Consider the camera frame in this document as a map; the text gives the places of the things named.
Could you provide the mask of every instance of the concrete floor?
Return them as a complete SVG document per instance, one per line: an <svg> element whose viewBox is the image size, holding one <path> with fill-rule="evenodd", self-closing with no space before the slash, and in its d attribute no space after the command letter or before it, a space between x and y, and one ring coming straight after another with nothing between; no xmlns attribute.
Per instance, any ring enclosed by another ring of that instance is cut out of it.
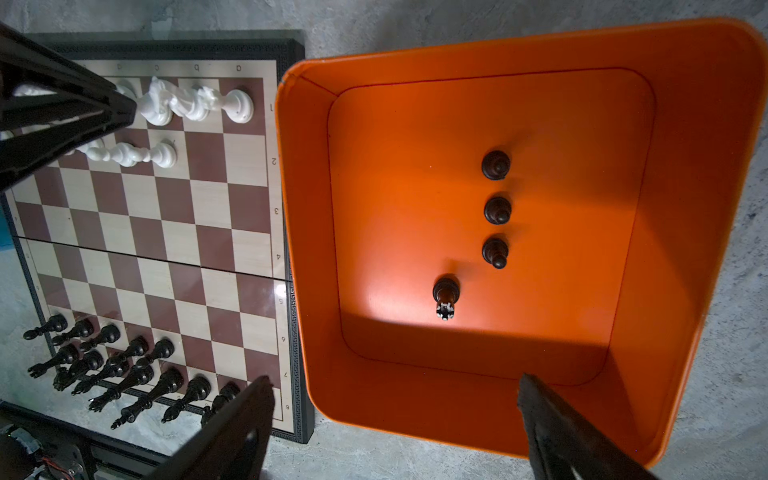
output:
<svg viewBox="0 0 768 480"><path fill-rule="evenodd" d="M0 20L23 32L129 31L173 38L182 31L298 29L309 57L727 15L768 34L765 0L5 0ZM667 454L665 479L763 478L768 472L768 141L763 129L731 232L687 391ZM0 254L0 397L106 432L70 398L50 397L26 366L41 346L19 346L36 319L12 253ZM158 428L151 410L118 435L171 453L196 426ZM309 445L273 439L271 478L532 478L526 461L339 425L319 416Z"/></svg>

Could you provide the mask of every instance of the orange bin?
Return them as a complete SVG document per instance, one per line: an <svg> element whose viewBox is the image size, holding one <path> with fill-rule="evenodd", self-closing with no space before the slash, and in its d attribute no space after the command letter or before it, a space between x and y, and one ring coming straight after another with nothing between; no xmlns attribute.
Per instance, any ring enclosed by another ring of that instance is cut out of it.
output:
<svg viewBox="0 0 768 480"><path fill-rule="evenodd" d="M766 100L726 19L303 61L276 116L306 380L351 425L528 450L533 373L663 454ZM481 172L493 150L504 180ZM510 221L484 215L495 196ZM506 268L481 255L509 245ZM432 287L451 274L454 318Z"/></svg>

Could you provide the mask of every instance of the red wire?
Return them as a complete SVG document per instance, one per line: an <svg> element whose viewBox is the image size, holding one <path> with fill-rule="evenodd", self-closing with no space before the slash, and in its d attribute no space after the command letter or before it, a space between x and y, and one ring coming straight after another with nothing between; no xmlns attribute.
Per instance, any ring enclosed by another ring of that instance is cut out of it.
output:
<svg viewBox="0 0 768 480"><path fill-rule="evenodd" d="M56 462L54 462L54 461L53 461L53 460L51 460L50 458L48 458L48 457L43 457L43 462L45 462L45 464L46 464L48 467L50 467L50 468L53 468L53 469L55 469L55 470L58 470L58 471L60 471L61 473L63 473L63 474L64 474L64 476L67 478L67 480L74 480L74 478L72 478L72 475L69 475L69 472L67 472L66 470L64 470L62 467L60 467L60 466L56 465Z"/></svg>

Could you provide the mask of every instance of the chessboard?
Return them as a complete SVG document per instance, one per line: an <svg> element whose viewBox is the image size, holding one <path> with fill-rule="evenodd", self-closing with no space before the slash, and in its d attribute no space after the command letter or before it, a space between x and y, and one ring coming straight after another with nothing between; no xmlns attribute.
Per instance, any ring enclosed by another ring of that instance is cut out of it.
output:
<svg viewBox="0 0 768 480"><path fill-rule="evenodd" d="M187 381L209 379L210 395L187 408L201 413L226 383L244 388L266 374L276 402L273 431L306 442L312 406L293 306L273 103L280 76L300 53L281 48L287 42L54 46L137 97L153 77L222 94L238 89L253 100L254 115L245 124L222 111L203 121L174 115L161 127L137 113L130 127L103 138L105 147L166 142L177 153L173 167L123 167L75 151L8 190L5 209L41 322L60 313L71 328L95 317L94 336L114 324L120 339L97 347L105 358L136 336L150 346L173 342L174 354L153 363L154 379L129 393L148 391L173 366Z"/></svg>

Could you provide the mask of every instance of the black pawn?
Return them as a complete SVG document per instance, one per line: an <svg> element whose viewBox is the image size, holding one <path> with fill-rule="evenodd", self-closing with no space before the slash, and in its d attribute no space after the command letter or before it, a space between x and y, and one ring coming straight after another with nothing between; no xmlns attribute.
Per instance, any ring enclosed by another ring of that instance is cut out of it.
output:
<svg viewBox="0 0 768 480"><path fill-rule="evenodd" d="M107 361L107 365L105 365L104 368L101 369L99 373L97 373L94 376L90 376L85 380L79 382L77 385L75 385L74 389L72 390L72 395L86 393L90 391L94 387L94 385L99 383L99 381L108 379L111 377L121 377L125 375L127 371L128 371L127 361L122 363L116 363L116 362L111 362L111 358L110 358Z"/></svg>
<svg viewBox="0 0 768 480"><path fill-rule="evenodd" d="M128 348L120 353L115 353L109 358L109 361L114 363L122 363L132 356L144 355L147 352L147 349L149 349L147 340L145 340L143 336L137 336L131 340L130 343L128 343Z"/></svg>
<svg viewBox="0 0 768 480"><path fill-rule="evenodd" d="M509 173L511 161L506 153L494 150L482 159L482 174L489 180L504 180Z"/></svg>
<svg viewBox="0 0 768 480"><path fill-rule="evenodd" d="M176 347L169 339L162 339L154 344L152 351L139 360L136 361L137 366L149 366L152 362L158 359L166 359L174 354Z"/></svg>
<svg viewBox="0 0 768 480"><path fill-rule="evenodd" d="M80 351L87 352L94 348L96 345L102 343L114 343L120 339L120 330L115 325L107 325L101 331L90 340L86 340L80 344Z"/></svg>
<svg viewBox="0 0 768 480"><path fill-rule="evenodd" d="M437 302L437 316L442 320L453 318L455 304L458 302L458 284L444 276L432 288L432 298Z"/></svg>
<svg viewBox="0 0 768 480"><path fill-rule="evenodd" d="M56 355L54 355L53 358L45 363L38 363L37 365L29 367L27 372L29 372L30 377L36 379L42 374L46 373L51 367L63 365L65 363L72 363L77 360L79 356L80 353L78 352L78 349L74 347L74 345L69 344L62 346L58 352L56 352Z"/></svg>
<svg viewBox="0 0 768 480"><path fill-rule="evenodd" d="M227 403L235 400L238 393L240 393L240 388L237 385L232 382L227 383L219 391L211 405L203 407L203 418L200 419L200 425L204 427Z"/></svg>
<svg viewBox="0 0 768 480"><path fill-rule="evenodd" d="M24 332L24 340L36 339L43 333L61 332L65 328L67 328L67 319L58 313L49 318L48 321L43 324L43 326L39 326L36 329L27 330Z"/></svg>
<svg viewBox="0 0 768 480"><path fill-rule="evenodd" d="M489 238L482 246L482 257L494 268L502 269L507 266L507 255L509 247L500 238Z"/></svg>
<svg viewBox="0 0 768 480"><path fill-rule="evenodd" d="M53 337L51 343L54 345L61 345L69 339L74 339L75 337L83 338L84 336L91 336L93 334L94 324L92 321L90 319L82 319L74 323L72 330Z"/></svg>
<svg viewBox="0 0 768 480"><path fill-rule="evenodd" d="M181 376L178 370L175 368L169 368L166 372L160 375L157 385L150 390L147 395L139 397L131 406L127 406L120 411L120 418L115 420L112 424L112 429L116 429L120 425L126 422L133 423L136 421L136 417L144 410L152 408L152 403L159 399L163 395L178 391L184 384L184 377Z"/></svg>
<svg viewBox="0 0 768 480"><path fill-rule="evenodd" d="M126 390L133 388L136 385L146 385L153 377L154 370L152 367L142 368L138 365L134 365L134 368L128 372L128 375L122 382L118 383L116 386L109 387L106 392L95 399L91 399L91 404L88 405L88 409L92 412L100 412L109 402L119 399Z"/></svg>
<svg viewBox="0 0 768 480"><path fill-rule="evenodd" d="M182 399L178 399L163 414L163 423L170 422L178 418L184 408L197 400L205 400L210 395L210 382L204 376L199 375L190 380L187 384L187 392Z"/></svg>
<svg viewBox="0 0 768 480"><path fill-rule="evenodd" d="M512 205L504 197L493 197L485 204L485 219L494 225L504 225L512 216Z"/></svg>
<svg viewBox="0 0 768 480"><path fill-rule="evenodd" d="M83 358L75 360L69 367L69 371L63 373L61 376L56 375L56 380L54 380L53 386L59 392L63 392L72 385L80 375L88 373L90 370L98 370L102 365L104 365L104 357L101 356L97 350L91 350L83 355Z"/></svg>

